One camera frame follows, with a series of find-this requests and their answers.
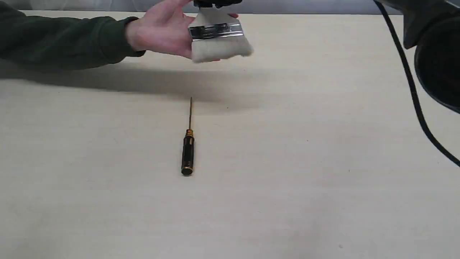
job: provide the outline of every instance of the black cable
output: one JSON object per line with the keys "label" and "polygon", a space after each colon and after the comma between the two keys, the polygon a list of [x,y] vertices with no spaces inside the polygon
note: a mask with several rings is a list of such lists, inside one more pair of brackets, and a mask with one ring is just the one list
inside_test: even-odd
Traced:
{"label": "black cable", "polygon": [[404,52],[403,46],[399,41],[398,35],[396,33],[395,27],[391,22],[390,16],[386,12],[385,7],[383,4],[374,0],[374,3],[380,9],[386,24],[388,25],[388,29],[390,29],[391,36],[393,41],[395,42],[396,48],[398,49],[399,56],[401,57],[402,66],[404,67],[404,71],[406,72],[407,81],[409,83],[410,93],[412,95],[412,101],[414,102],[415,113],[417,114],[417,118],[419,120],[420,126],[422,127],[423,132],[428,137],[428,139],[433,143],[433,145],[443,154],[445,155],[450,161],[454,162],[458,167],[460,167],[460,160],[458,160],[454,155],[452,155],[446,148],[444,148],[441,143],[433,136],[432,132],[428,128],[426,124],[425,117],[423,116],[422,107],[420,105],[420,100],[417,94],[417,88],[415,86],[414,77],[412,76],[412,72],[410,71],[409,62],[407,61],[406,53]]}

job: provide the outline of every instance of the table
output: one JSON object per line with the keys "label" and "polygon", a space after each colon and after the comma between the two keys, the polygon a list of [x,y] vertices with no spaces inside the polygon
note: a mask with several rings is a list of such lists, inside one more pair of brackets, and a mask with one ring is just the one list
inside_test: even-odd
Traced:
{"label": "table", "polygon": [[[241,21],[250,58],[4,67],[0,258],[456,258],[459,170],[423,135],[383,18]],[[420,95],[460,155],[460,117]],[[196,171],[185,178],[190,96]]]}

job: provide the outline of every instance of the dark green sweatshirt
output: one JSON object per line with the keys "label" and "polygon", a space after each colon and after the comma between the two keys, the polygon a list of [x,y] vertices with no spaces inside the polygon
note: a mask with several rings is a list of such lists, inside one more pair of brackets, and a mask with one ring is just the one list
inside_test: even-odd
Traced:
{"label": "dark green sweatshirt", "polygon": [[46,69],[80,70],[140,57],[128,44],[125,26],[135,20],[26,16],[0,1],[0,59]]}

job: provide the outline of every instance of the hand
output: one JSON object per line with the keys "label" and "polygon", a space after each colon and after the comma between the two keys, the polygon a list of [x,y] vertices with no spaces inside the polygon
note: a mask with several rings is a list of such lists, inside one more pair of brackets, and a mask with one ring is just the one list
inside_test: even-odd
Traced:
{"label": "hand", "polygon": [[136,51],[150,50],[191,59],[189,25],[195,18],[182,12],[182,7],[191,1],[164,0],[153,6],[144,17],[127,25],[128,43]]}

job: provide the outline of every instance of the black screwdriver handle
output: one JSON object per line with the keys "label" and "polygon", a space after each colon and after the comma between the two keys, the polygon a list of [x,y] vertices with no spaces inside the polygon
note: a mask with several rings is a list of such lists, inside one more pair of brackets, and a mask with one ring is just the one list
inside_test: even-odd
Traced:
{"label": "black screwdriver handle", "polygon": [[195,138],[193,131],[187,130],[184,138],[184,150],[182,151],[182,174],[191,176],[193,174],[193,153],[195,151]]}

